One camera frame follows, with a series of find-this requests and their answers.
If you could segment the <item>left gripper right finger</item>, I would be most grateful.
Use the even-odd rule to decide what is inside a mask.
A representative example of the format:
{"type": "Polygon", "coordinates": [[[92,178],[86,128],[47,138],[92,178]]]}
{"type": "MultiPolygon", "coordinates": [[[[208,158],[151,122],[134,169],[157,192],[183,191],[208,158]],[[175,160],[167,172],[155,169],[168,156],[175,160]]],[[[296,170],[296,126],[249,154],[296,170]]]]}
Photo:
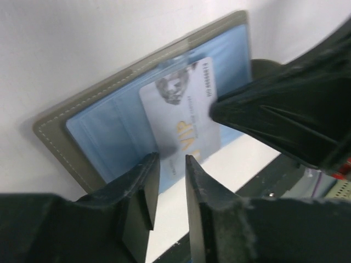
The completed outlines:
{"type": "Polygon", "coordinates": [[[350,201],[240,197],[185,158],[194,262],[350,262],[350,201]]]}

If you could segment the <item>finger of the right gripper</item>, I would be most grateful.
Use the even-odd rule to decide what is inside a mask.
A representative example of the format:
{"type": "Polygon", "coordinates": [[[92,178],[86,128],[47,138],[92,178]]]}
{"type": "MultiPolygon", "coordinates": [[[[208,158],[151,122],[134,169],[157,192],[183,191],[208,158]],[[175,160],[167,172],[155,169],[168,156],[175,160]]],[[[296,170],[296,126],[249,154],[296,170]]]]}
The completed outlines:
{"type": "Polygon", "coordinates": [[[308,167],[338,169],[350,157],[350,40],[222,96],[210,116],[308,167]]]}

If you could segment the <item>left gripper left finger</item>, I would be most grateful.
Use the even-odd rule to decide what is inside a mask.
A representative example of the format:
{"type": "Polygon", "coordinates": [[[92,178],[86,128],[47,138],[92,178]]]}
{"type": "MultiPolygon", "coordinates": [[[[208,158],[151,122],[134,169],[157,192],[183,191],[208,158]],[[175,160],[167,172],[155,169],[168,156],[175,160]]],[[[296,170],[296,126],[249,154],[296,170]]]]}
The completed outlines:
{"type": "Polygon", "coordinates": [[[151,153],[76,201],[1,194],[1,262],[144,262],[159,182],[159,155],[151,153]]]}

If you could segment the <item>grey card holder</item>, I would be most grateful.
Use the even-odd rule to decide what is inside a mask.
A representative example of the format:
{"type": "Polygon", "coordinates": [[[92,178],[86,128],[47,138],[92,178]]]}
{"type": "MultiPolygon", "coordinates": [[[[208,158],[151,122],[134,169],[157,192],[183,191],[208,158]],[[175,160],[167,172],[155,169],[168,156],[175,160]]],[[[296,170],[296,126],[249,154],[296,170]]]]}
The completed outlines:
{"type": "MultiPolygon", "coordinates": [[[[252,81],[247,11],[205,25],[66,100],[38,120],[33,130],[84,190],[95,191],[150,152],[160,154],[140,89],[206,57],[213,61],[217,97],[252,81]]],[[[242,135],[218,125],[220,149],[242,135]]],[[[167,174],[161,161],[159,191],[165,192],[183,176],[167,174]]]]}

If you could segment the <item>white lion VIP card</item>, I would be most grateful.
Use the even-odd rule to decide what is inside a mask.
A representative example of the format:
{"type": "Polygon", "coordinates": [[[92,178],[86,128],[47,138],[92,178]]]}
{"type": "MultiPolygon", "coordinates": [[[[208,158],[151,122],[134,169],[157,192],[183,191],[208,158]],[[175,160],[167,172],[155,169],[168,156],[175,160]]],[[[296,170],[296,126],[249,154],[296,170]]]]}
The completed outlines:
{"type": "Polygon", "coordinates": [[[139,95],[167,174],[184,174],[185,155],[200,162],[220,149],[220,127],[209,117],[217,98],[210,57],[145,85],[139,95]]]}

